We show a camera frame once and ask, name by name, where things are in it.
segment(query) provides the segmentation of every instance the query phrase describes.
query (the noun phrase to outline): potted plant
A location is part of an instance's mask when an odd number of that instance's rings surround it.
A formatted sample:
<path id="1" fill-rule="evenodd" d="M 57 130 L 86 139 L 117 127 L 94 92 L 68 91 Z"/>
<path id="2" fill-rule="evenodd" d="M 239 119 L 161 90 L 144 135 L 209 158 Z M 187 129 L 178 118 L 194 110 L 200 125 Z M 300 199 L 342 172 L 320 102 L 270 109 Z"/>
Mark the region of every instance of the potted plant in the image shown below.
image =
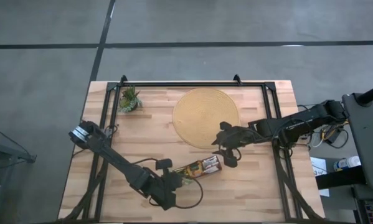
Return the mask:
<path id="1" fill-rule="evenodd" d="M 120 112 L 130 112 L 142 105 L 142 101 L 138 99 L 139 92 L 135 92 L 135 86 L 131 86 L 123 91 L 123 96 L 120 99 Z"/>

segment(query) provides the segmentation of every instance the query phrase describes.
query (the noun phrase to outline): wooden tabletop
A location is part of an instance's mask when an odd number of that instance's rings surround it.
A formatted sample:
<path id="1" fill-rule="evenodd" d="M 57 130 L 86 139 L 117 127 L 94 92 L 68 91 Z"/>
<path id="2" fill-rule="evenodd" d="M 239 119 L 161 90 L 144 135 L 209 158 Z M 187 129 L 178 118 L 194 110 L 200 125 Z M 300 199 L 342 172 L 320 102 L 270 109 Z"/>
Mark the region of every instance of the wooden tabletop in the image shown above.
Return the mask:
<path id="1" fill-rule="evenodd" d="M 297 112 L 291 82 L 274 81 L 283 116 Z M 83 112 L 84 120 L 99 123 L 107 82 L 91 82 Z M 172 109 L 189 87 L 139 87 L 143 107 L 128 114 L 118 113 L 118 131 L 113 136 L 112 148 L 129 161 L 147 157 L 170 158 L 174 168 L 188 165 L 211 156 L 210 149 L 198 149 L 186 144 L 172 125 Z M 241 125 L 266 118 L 262 90 L 259 87 L 220 87 L 236 103 Z M 113 102 L 110 98 L 109 114 Z M 163 211 L 128 186 L 124 175 L 109 166 L 101 222 L 268 222 L 283 221 L 278 179 L 270 143 L 251 144 L 242 148 L 242 160 L 237 168 L 203 177 L 200 183 L 204 198 L 196 208 Z M 83 151 L 73 159 L 68 173 L 59 218 L 68 215 L 85 193 L 92 163 L 92 152 Z M 306 147 L 293 149 L 291 158 L 298 190 L 315 210 L 324 217 L 323 207 Z M 141 164 L 154 170 L 153 162 Z M 91 213 L 95 211 L 96 194 Z M 200 196 L 196 184 L 176 190 L 177 204 L 196 203 Z M 294 217 L 292 197 L 288 201 Z"/>

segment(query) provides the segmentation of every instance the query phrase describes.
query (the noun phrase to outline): yellow circular mat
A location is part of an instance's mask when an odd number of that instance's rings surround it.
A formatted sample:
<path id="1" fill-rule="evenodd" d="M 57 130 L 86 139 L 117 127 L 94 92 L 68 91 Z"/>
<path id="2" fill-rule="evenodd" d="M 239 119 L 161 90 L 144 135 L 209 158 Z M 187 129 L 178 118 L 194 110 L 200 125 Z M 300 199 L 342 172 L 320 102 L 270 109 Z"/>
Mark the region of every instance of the yellow circular mat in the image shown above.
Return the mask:
<path id="1" fill-rule="evenodd" d="M 172 112 L 172 123 L 178 135 L 201 149 L 218 147 L 211 143 L 215 141 L 222 121 L 238 125 L 238 111 L 228 95 L 215 89 L 196 88 L 187 92 Z"/>

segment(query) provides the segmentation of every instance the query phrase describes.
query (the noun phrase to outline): black cable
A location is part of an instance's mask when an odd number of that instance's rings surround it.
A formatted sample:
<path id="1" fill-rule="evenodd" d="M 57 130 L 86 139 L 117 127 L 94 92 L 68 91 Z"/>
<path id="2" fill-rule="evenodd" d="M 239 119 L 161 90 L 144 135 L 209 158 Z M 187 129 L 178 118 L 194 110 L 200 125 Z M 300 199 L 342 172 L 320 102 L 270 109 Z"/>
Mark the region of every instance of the black cable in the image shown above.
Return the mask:
<path id="1" fill-rule="evenodd" d="M 327 171 L 327 170 L 325 170 L 325 169 L 322 169 L 322 168 L 320 168 L 320 167 L 317 167 L 317 166 L 315 166 L 314 164 L 312 164 L 312 166 L 313 166 L 313 167 L 316 167 L 316 168 L 318 168 L 318 169 L 320 169 L 320 170 L 325 171 L 326 174 L 331 174 L 331 173 L 333 173 L 333 172 L 329 172 L 329 171 Z"/>
<path id="2" fill-rule="evenodd" d="M 285 148 L 280 148 L 280 150 L 283 151 L 283 153 L 286 153 L 286 149 Z M 293 155 L 293 149 L 288 149 L 288 150 L 291 151 L 290 152 L 290 157 L 291 157 Z"/>
<path id="3" fill-rule="evenodd" d="M 297 105 L 297 107 L 303 107 L 303 108 L 305 108 L 306 110 L 309 110 L 305 105 Z"/>
<path id="4" fill-rule="evenodd" d="M 156 162 L 158 161 L 158 159 L 155 159 L 155 158 L 146 158 L 146 159 L 141 159 L 140 161 L 132 162 L 130 165 L 136 165 L 138 163 L 141 163 L 141 162 L 144 162 L 144 161 L 150 161 L 150 160 L 156 161 Z"/>
<path id="5" fill-rule="evenodd" d="M 74 154 L 73 154 L 73 157 L 74 157 L 75 155 L 77 155 L 77 154 L 83 152 L 84 150 L 85 150 L 85 149 L 81 149 L 81 150 L 79 150 L 78 152 L 74 153 Z"/>
<path id="6" fill-rule="evenodd" d="M 311 150 L 311 146 L 309 145 L 309 143 L 307 143 L 307 144 L 294 143 L 293 145 L 294 145 L 294 146 L 306 146 L 306 147 L 308 148 L 309 151 Z"/>
<path id="7" fill-rule="evenodd" d="M 105 128 L 105 130 L 103 130 L 103 132 L 104 132 L 105 134 L 106 134 L 106 131 L 107 131 L 108 128 L 111 128 L 111 126 L 109 125 L 109 126 L 107 126 L 107 127 Z M 111 132 L 111 134 L 109 134 L 109 135 L 107 136 L 107 138 L 111 138 L 111 137 L 113 137 L 114 133 L 116 133 L 117 130 L 118 130 L 118 124 L 113 126 L 113 131 Z"/>
<path id="8" fill-rule="evenodd" d="M 153 203 L 151 203 L 151 199 L 152 199 L 152 198 L 149 198 L 149 204 L 150 204 L 150 205 L 152 205 L 152 206 L 160 206 L 160 205 L 158 205 L 158 204 L 153 204 Z"/>
<path id="9" fill-rule="evenodd" d="M 191 179 L 191 180 L 195 181 L 199 185 L 199 187 L 200 187 L 201 196 L 200 196 L 199 201 L 197 203 L 195 203 L 194 205 L 191 205 L 191 206 L 185 206 L 185 207 L 183 207 L 183 206 L 175 205 L 176 208 L 180 208 L 180 209 L 194 208 L 194 207 L 198 206 L 201 203 L 201 201 L 203 200 L 203 194 L 204 194 L 203 193 L 203 187 L 201 186 L 201 184 L 200 184 L 200 182 L 198 180 L 196 180 L 196 179 Z M 155 207 L 160 206 L 158 204 L 152 203 L 151 200 L 152 200 L 152 198 L 149 198 L 149 204 L 150 205 L 155 206 Z"/>
<path id="10" fill-rule="evenodd" d="M 297 105 L 297 106 L 315 106 L 315 105 L 318 105 L 318 104 L 320 104 L 320 103 L 313 103 L 313 104 L 308 104 L 308 105 Z"/>
<path id="11" fill-rule="evenodd" d="M 236 161 L 239 161 L 239 160 L 242 159 L 242 153 L 240 152 L 240 150 L 239 150 L 238 148 L 236 148 L 235 150 L 236 150 L 236 151 L 238 152 L 238 154 L 239 154 L 239 157 L 236 159 Z"/>
<path id="12" fill-rule="evenodd" d="M 23 146 L 21 146 L 19 143 L 15 142 L 15 140 L 11 139 L 10 137 L 8 137 L 7 135 L 5 135 L 4 133 L 0 132 L 0 134 L 2 134 L 2 136 L 4 136 L 5 138 L 7 138 L 8 140 L 10 140 L 13 144 L 19 146 L 21 149 L 23 149 L 27 155 L 30 155 L 29 154 L 29 151 L 27 151 L 27 149 L 25 149 Z"/>
<path id="13" fill-rule="evenodd" d="M 335 149 L 340 149 L 340 148 L 344 147 L 344 146 L 347 144 L 347 142 L 348 142 L 349 134 L 348 134 L 348 131 L 346 131 L 345 129 L 343 129 L 343 130 L 341 130 L 341 131 L 342 131 L 342 132 L 344 131 L 344 132 L 347 134 L 346 141 L 345 141 L 342 145 L 340 145 L 340 146 L 333 146 L 331 143 L 328 143 L 327 141 L 326 141 L 326 143 L 327 143 L 329 146 L 331 146 L 331 147 L 333 147 L 333 148 L 335 148 Z"/>
<path id="14" fill-rule="evenodd" d="M 191 179 L 191 180 L 193 180 L 194 182 L 196 182 L 199 185 L 199 187 L 200 187 L 201 196 L 200 196 L 199 201 L 197 203 L 195 203 L 194 205 L 191 205 L 191 206 L 185 206 L 185 207 L 183 207 L 183 206 L 175 205 L 176 208 L 180 208 L 180 209 L 194 208 L 194 207 L 198 206 L 200 204 L 200 202 L 203 200 L 203 195 L 204 195 L 204 193 L 203 193 L 203 187 L 201 186 L 200 182 L 197 181 L 196 179 Z"/>

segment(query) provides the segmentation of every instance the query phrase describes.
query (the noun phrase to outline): concrete floor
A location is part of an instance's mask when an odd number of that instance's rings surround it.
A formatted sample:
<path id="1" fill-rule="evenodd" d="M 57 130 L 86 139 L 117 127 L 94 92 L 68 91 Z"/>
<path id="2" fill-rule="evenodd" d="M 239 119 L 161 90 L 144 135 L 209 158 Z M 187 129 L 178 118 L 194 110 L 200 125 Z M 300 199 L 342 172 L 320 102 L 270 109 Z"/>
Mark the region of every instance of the concrete floor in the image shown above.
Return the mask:
<path id="1" fill-rule="evenodd" d="M 0 44 L 99 43 L 109 0 L 0 0 Z M 117 0 L 107 43 L 373 40 L 373 0 Z M 0 130 L 37 154 L 15 168 L 2 223 L 56 219 L 96 49 L 0 50 Z M 292 80 L 297 102 L 373 87 L 373 45 L 105 49 L 97 80 Z M 316 157 L 355 155 L 353 141 Z M 323 200 L 326 215 L 345 210 Z"/>

